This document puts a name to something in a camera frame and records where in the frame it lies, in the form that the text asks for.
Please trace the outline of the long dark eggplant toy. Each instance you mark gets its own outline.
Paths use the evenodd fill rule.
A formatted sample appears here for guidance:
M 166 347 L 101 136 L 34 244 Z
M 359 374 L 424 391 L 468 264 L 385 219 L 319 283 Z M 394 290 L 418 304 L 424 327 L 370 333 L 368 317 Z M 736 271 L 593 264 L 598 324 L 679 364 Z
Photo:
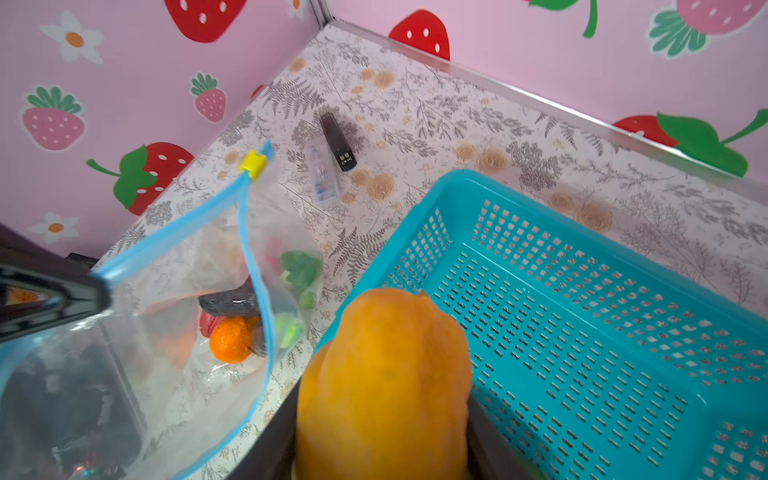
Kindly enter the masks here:
M 198 297 L 201 309 L 216 317 L 260 317 L 258 299 L 251 282 L 247 279 L 232 290 L 214 292 Z

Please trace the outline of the teal plastic basket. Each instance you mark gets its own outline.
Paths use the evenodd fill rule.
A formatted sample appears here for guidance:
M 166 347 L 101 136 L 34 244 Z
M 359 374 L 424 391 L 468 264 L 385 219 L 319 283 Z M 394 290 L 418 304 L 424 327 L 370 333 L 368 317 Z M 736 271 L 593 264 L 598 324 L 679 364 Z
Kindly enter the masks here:
M 354 287 L 425 292 L 474 387 L 551 479 L 763 479 L 766 322 L 471 170 L 442 176 Z

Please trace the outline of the green leafy vegetable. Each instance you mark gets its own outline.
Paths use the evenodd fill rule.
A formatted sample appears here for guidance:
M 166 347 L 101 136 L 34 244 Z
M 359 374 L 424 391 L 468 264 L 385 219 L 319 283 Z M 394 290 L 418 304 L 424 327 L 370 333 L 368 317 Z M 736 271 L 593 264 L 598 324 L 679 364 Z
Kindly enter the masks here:
M 279 258 L 280 278 L 300 295 L 309 290 L 322 276 L 323 261 L 317 255 L 292 250 Z

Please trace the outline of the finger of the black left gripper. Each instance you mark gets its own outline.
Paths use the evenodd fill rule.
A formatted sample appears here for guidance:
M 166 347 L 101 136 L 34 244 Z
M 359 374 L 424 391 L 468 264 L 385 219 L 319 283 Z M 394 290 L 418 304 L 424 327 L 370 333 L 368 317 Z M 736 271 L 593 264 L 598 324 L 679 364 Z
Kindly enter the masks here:
M 100 314 L 110 306 L 104 280 L 1 227 L 3 343 Z

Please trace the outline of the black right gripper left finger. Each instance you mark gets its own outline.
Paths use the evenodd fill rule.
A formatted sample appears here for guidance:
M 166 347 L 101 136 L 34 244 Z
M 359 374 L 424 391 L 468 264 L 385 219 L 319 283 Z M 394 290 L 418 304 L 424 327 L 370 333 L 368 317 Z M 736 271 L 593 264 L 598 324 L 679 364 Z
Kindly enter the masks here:
M 228 475 L 228 480 L 294 478 L 299 389 L 300 382 L 297 382 L 254 445 Z

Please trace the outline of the orange toy fruit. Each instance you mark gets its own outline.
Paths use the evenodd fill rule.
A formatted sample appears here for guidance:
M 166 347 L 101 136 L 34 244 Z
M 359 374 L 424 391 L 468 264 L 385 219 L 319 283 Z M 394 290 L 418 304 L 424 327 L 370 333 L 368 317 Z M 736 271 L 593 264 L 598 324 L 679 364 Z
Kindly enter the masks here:
M 209 337 L 209 347 L 213 356 L 227 364 L 240 364 L 255 354 L 252 337 L 259 317 L 220 317 Z

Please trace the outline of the clear zip top bag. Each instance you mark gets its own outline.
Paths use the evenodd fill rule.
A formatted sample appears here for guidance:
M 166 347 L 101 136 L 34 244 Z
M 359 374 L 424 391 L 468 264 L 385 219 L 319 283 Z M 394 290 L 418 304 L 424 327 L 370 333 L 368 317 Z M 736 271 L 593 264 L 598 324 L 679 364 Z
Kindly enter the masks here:
M 95 269 L 111 306 L 1 341 L 5 479 L 183 479 L 242 429 L 276 356 L 270 293 L 279 258 L 322 259 L 279 186 L 274 148 L 250 152 L 216 196 Z M 267 356 L 216 359 L 198 297 L 253 284 Z

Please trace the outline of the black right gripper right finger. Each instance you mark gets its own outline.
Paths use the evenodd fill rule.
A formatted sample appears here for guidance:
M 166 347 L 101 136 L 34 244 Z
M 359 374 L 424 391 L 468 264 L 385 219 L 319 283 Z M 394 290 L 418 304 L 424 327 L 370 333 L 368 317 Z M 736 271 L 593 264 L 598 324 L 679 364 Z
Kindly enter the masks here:
M 494 427 L 483 406 L 471 395 L 466 432 L 468 479 L 536 479 L 535 468 Z

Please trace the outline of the red toy pepper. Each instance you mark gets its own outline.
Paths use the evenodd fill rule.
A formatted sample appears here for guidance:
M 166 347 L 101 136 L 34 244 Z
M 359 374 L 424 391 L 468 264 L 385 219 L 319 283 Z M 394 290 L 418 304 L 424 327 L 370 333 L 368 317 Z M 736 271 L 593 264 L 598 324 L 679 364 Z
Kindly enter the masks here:
M 224 320 L 222 316 L 214 316 L 205 311 L 201 312 L 199 330 L 204 338 L 210 338 L 218 325 Z

